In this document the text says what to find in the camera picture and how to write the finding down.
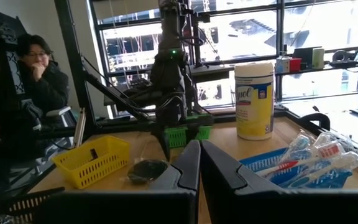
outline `wooden table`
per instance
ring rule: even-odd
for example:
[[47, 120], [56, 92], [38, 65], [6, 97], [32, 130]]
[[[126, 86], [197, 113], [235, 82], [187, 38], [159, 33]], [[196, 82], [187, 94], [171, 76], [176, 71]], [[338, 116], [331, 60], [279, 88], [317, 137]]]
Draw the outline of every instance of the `wooden table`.
[[[237, 137], [235, 123], [215, 124], [211, 130], [209, 140], [225, 150], [237, 160], [251, 157], [257, 154], [269, 152], [288, 146], [299, 133], [300, 127], [287, 118], [275, 118], [273, 137], [264, 141], [246, 141]], [[131, 132], [112, 134], [132, 144], [131, 161], [128, 166], [122, 168], [99, 182], [89, 186], [86, 190], [145, 190], [147, 186], [133, 186], [127, 179], [126, 174], [132, 165], [140, 159], [164, 159], [158, 141], [150, 133]], [[172, 160], [183, 149], [172, 149]], [[74, 190], [57, 169], [53, 170], [44, 180], [36, 185], [31, 192], [65, 187], [66, 190]], [[358, 168], [353, 176], [347, 179], [345, 188], [358, 189]], [[200, 187], [200, 210], [199, 223], [211, 223], [206, 204], [203, 186]]]

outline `yellow basket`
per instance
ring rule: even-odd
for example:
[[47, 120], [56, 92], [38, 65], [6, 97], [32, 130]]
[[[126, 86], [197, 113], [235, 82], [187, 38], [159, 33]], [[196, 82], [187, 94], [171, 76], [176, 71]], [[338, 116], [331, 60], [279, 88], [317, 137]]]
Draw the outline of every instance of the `yellow basket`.
[[71, 184], [83, 189], [126, 166], [129, 150], [128, 142], [113, 136], [104, 136], [57, 155], [52, 161]]

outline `blue basket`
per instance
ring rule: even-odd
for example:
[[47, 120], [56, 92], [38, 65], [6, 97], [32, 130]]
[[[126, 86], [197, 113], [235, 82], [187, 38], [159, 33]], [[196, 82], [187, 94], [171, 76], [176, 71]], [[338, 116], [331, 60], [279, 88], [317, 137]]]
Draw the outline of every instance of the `blue basket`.
[[[240, 163], [244, 164], [248, 169], [257, 172], [260, 170], [267, 169], [276, 164], [282, 155], [284, 154], [286, 148], [278, 149], [272, 152], [264, 153], [258, 156], [250, 157], [247, 159], [240, 160]], [[278, 174], [275, 174], [271, 181], [274, 184], [280, 185], [302, 171], [304, 166], [298, 166], [291, 169], [283, 170]], [[324, 189], [338, 189], [342, 188], [346, 182], [346, 179], [352, 175], [352, 172], [335, 172], [331, 171], [330, 173], [324, 175], [322, 178], [315, 180], [314, 182], [305, 186], [306, 188], [324, 188]]]

